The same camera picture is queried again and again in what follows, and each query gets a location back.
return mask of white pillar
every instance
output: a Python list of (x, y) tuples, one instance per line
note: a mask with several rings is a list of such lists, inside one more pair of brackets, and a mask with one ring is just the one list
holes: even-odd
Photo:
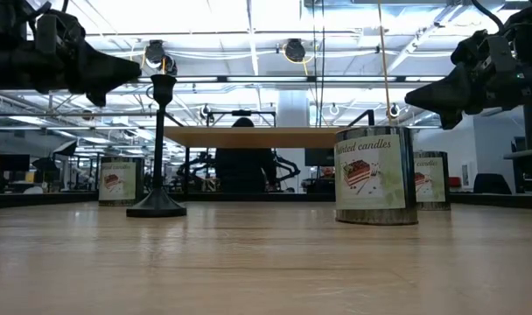
[[(309, 99), (307, 91), (280, 91), (276, 108), (277, 127), (309, 127)], [(301, 180), (307, 178), (305, 166), (305, 149), (277, 149), (277, 154), (297, 165), (301, 171), (298, 177), (290, 178), (282, 183), (282, 189), (293, 187), (296, 193), (302, 193)], [(277, 176), (287, 171), (278, 169)]]

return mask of ceiling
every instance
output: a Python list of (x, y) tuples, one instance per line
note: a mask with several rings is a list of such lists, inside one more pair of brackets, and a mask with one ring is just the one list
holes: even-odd
[[(28, 0), (39, 7), (45, 0)], [(54, 0), (52, 7), (63, 3)], [(518, 11), (517, 1), (481, 1), (506, 21)], [(144, 48), (151, 39), (165, 41), (166, 51), (178, 65), (178, 76), (373, 76), (377, 83), (325, 84), (324, 121), (346, 125), (366, 109), (375, 110), (375, 121), (386, 121), (386, 93), (381, 77), (387, 75), (430, 76), (437, 80), (452, 70), (449, 56), (457, 43), (480, 29), (495, 32), (497, 27), (466, 0), (383, 1), (381, 19), (384, 48), (381, 53), (379, 11), (373, 0), (70, 0), (67, 13), (76, 16), (87, 32), (87, 41), (104, 53), (142, 63)], [(307, 50), (305, 65), (290, 63), (280, 48), (288, 39), (300, 39)], [(155, 73), (146, 64), (143, 76)], [(403, 97), (425, 83), (392, 83), (388, 97), (402, 109), (400, 124), (438, 124), (431, 113), (410, 108)], [(0, 112), (45, 113), (50, 125), (66, 126), (155, 126), (155, 105), (146, 95), (150, 84), (125, 85), (107, 96), (107, 106), (97, 108), (82, 95), (56, 91), (40, 95), (34, 91), (0, 91)], [(316, 106), (314, 84), (290, 83), (182, 83), (175, 87), (174, 101), (167, 111), (183, 124), (200, 125), (200, 111), (210, 109), (276, 110), (284, 90), (308, 90), (311, 106)], [(67, 116), (82, 112), (131, 113), (135, 116), (84, 119)], [(315, 110), (311, 110), (314, 124)], [(230, 126), (235, 118), (225, 116), (216, 127)], [(264, 126), (268, 123), (256, 119)], [(31, 125), (4, 118), (2, 125)], [(167, 120), (166, 124), (174, 125)], [(68, 134), (82, 136), (80, 130)], [(132, 143), (124, 132), (96, 131), (118, 143)]]

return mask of desk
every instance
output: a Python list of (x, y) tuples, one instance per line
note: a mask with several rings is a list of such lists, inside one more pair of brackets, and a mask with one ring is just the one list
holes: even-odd
[(333, 203), (0, 210), (0, 314), (532, 314), (532, 211), (453, 205), (419, 226)]
[(165, 127), (164, 136), (188, 148), (333, 148), (342, 128)]

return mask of person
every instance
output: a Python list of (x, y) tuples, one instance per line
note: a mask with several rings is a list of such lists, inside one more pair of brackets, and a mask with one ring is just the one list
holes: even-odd
[[(233, 127), (255, 125), (242, 117)], [(276, 183), (276, 163), (271, 149), (217, 149), (215, 172), (224, 193), (264, 193), (266, 179), (269, 186)]]

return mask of computer monitor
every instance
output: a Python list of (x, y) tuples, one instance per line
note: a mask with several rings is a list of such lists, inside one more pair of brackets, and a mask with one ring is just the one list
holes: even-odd
[(305, 149), (305, 166), (334, 166), (334, 149)]
[(28, 154), (0, 154), (0, 171), (28, 172), (31, 157)]

